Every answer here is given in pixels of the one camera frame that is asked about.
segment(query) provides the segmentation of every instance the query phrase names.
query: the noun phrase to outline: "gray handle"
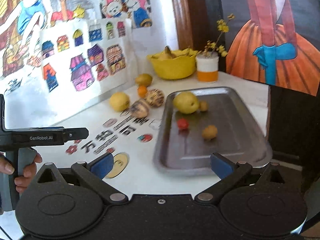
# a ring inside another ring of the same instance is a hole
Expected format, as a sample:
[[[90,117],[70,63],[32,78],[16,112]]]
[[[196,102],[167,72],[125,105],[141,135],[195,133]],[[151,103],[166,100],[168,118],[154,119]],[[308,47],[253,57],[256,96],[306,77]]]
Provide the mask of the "gray handle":
[[[36,155],[37,151],[33,148],[6,152],[5,158],[12,164],[15,171],[12,175],[0,173],[0,209],[2,211],[15,210],[20,195],[16,191],[14,179],[23,175],[23,169],[33,163]]]

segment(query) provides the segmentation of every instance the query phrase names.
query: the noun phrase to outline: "black cable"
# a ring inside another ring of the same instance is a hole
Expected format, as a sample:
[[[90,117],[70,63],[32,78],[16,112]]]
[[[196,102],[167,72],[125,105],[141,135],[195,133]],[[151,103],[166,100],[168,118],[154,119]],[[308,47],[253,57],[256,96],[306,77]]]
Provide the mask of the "black cable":
[[[4,229],[0,226],[0,230],[9,238],[9,240],[13,240],[5,231]]]

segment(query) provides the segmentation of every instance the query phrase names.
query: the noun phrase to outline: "orange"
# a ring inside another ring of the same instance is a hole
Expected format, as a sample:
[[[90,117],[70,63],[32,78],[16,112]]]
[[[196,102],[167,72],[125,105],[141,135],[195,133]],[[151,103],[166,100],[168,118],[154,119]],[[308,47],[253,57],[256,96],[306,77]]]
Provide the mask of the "orange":
[[[138,95],[139,95],[139,97],[145,98],[147,92],[148,92],[147,87],[145,87],[145,86],[139,86],[138,87]]]

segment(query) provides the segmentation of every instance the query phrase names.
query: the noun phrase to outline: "gray tray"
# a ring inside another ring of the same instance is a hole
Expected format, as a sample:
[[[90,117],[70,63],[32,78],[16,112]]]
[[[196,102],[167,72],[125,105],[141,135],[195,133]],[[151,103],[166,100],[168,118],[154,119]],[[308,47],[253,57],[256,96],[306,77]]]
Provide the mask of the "gray tray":
[[[272,159],[272,150],[249,109],[232,88],[218,87],[190,90],[207,101],[209,111],[184,115],[173,107],[173,99],[181,91],[167,97],[161,121],[154,163],[166,173],[180,175],[212,174],[210,155],[220,153],[234,163],[246,161],[263,167]],[[189,131],[179,132],[177,120],[189,121]],[[218,128],[218,136],[204,141],[202,130],[208,125]]]

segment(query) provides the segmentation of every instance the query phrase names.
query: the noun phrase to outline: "white and orange vase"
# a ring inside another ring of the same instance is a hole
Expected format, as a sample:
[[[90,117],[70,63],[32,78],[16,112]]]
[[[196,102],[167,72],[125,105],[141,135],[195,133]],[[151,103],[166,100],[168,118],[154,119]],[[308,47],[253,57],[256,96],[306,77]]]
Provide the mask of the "white and orange vase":
[[[219,75],[219,55],[214,52],[211,57],[205,57],[198,54],[197,61],[197,76],[201,82],[216,82]]]

